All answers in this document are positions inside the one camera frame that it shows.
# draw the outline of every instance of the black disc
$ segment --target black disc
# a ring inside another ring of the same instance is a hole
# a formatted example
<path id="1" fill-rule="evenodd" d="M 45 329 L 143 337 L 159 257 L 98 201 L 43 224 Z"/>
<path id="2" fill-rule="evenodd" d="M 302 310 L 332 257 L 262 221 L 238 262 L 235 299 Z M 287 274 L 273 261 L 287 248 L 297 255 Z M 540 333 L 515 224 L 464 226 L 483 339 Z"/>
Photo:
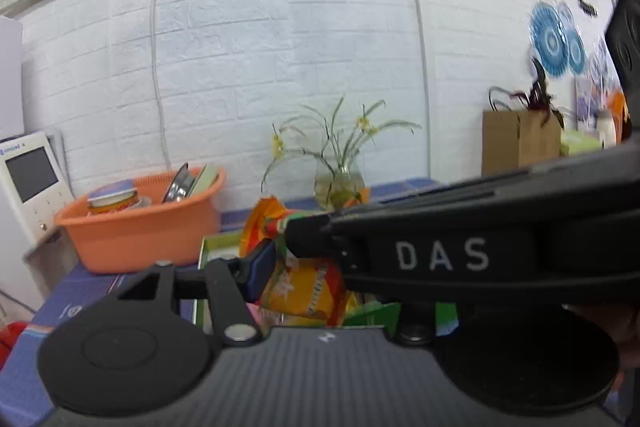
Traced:
<path id="1" fill-rule="evenodd" d="M 604 400 L 619 366 L 609 335 L 561 307 L 478 314 L 439 338 L 434 355 L 465 394 L 530 416 Z"/>
<path id="2" fill-rule="evenodd" d="M 38 370 L 54 404 L 95 416 L 165 406 L 209 367 L 202 330 L 151 301 L 96 304 L 42 344 Z"/>

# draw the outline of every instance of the orange plastic basin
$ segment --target orange plastic basin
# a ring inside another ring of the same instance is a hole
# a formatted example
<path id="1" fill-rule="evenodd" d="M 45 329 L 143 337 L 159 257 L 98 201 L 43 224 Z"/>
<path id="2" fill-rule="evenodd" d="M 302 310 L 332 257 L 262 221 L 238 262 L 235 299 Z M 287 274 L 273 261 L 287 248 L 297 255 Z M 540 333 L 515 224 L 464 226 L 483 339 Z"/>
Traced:
<path id="1" fill-rule="evenodd" d="M 200 169 L 190 172 L 196 176 Z M 202 236 L 220 231 L 214 197 L 226 172 L 220 168 L 202 194 L 160 204 L 174 176 L 175 171 L 134 179 L 138 195 L 150 198 L 151 206 L 88 216 L 84 195 L 60 210 L 55 223 L 66 229 L 78 257 L 94 273 L 139 271 L 164 259 L 177 266 L 196 263 Z"/>

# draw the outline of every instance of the red bag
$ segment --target red bag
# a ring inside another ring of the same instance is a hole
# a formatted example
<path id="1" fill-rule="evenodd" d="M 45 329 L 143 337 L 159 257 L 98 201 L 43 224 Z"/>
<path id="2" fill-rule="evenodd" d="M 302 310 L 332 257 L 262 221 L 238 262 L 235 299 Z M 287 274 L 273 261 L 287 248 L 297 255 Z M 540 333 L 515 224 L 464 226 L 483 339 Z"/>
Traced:
<path id="1" fill-rule="evenodd" d="M 28 323 L 14 322 L 9 324 L 4 330 L 0 330 L 0 369 L 4 366 L 6 359 L 13 349 L 20 333 L 24 331 Z"/>

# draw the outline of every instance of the gray ribbed surface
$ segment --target gray ribbed surface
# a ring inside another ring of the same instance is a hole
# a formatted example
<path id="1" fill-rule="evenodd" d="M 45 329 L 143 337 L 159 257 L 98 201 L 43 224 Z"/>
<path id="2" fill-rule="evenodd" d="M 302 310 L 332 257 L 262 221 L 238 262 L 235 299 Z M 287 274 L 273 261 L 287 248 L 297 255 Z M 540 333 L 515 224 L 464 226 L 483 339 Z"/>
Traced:
<path id="1" fill-rule="evenodd" d="M 421 349 L 382 330 L 274 328 L 258 346 L 225 351 L 189 396 L 128 420 L 57 412 L 47 426 L 130 427 L 609 427 L 604 412 L 553 419 L 509 416 L 460 393 Z"/>

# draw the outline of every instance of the yellow flower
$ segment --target yellow flower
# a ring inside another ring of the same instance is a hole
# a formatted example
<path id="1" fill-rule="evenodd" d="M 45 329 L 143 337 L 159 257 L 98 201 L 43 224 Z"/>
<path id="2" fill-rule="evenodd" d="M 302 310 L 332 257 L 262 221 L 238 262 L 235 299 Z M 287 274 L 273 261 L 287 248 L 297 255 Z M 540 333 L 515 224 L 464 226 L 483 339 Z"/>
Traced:
<path id="1" fill-rule="evenodd" d="M 361 131 L 366 132 L 370 129 L 371 122 L 369 121 L 369 118 L 367 118 L 366 116 L 361 116 L 357 120 L 357 125 Z"/>
<path id="2" fill-rule="evenodd" d="M 271 137 L 271 152 L 276 159 L 282 158 L 282 150 L 284 149 L 284 142 L 282 137 L 278 133 L 274 133 Z"/>

